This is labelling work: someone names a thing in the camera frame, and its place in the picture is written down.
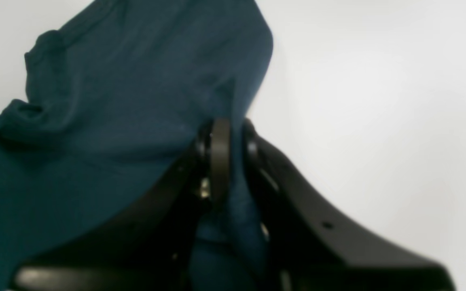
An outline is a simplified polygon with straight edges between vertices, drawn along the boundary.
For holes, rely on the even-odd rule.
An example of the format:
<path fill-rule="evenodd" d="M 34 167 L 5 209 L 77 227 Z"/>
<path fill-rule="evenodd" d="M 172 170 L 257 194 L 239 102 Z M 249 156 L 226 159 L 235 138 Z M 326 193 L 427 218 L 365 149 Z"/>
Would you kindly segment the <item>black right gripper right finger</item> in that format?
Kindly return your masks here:
<path fill-rule="evenodd" d="M 268 232 L 274 291 L 454 291 L 445 267 L 338 210 L 244 122 L 244 173 Z"/>

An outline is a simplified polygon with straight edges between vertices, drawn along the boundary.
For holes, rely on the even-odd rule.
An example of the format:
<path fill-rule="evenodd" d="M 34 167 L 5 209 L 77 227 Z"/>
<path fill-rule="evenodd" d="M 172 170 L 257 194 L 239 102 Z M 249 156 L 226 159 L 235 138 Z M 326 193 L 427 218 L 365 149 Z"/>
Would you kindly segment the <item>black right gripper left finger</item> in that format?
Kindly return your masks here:
<path fill-rule="evenodd" d="M 139 199 L 102 225 L 27 259 L 14 291 L 190 291 L 201 217 L 219 211 L 231 173 L 231 124 L 206 123 Z"/>

